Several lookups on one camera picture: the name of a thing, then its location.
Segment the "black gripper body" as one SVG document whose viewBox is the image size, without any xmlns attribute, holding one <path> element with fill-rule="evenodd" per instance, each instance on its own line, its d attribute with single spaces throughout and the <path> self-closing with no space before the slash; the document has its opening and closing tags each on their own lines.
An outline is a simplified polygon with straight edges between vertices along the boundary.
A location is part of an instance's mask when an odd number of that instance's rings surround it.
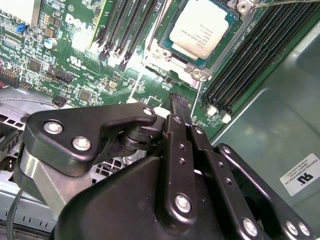
<svg viewBox="0 0 320 240">
<path fill-rule="evenodd" d="M 62 210 L 56 240 L 232 240 L 235 228 L 195 175 L 195 223 L 175 233 L 156 217 L 161 159 L 146 157 L 77 194 Z"/>
</svg>

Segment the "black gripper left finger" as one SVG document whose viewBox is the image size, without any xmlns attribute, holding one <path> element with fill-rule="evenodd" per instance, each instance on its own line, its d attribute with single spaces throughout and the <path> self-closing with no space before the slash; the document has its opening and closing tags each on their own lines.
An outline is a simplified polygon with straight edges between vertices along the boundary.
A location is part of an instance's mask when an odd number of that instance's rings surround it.
<svg viewBox="0 0 320 240">
<path fill-rule="evenodd" d="M 160 158 L 155 214 L 163 225 L 197 219 L 192 144 L 181 97 L 162 107 L 121 103 L 33 113 L 13 178 L 59 218 L 79 193 L 144 158 Z"/>
</svg>

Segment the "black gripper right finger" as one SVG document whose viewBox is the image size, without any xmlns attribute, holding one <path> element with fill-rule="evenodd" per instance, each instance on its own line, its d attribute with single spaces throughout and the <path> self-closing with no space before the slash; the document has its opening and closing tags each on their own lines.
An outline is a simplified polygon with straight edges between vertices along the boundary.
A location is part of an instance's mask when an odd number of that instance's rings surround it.
<svg viewBox="0 0 320 240">
<path fill-rule="evenodd" d="M 210 144 L 192 123 L 186 97 L 181 114 L 200 171 L 199 215 L 183 240 L 315 239 L 311 227 L 229 145 Z"/>
</svg>

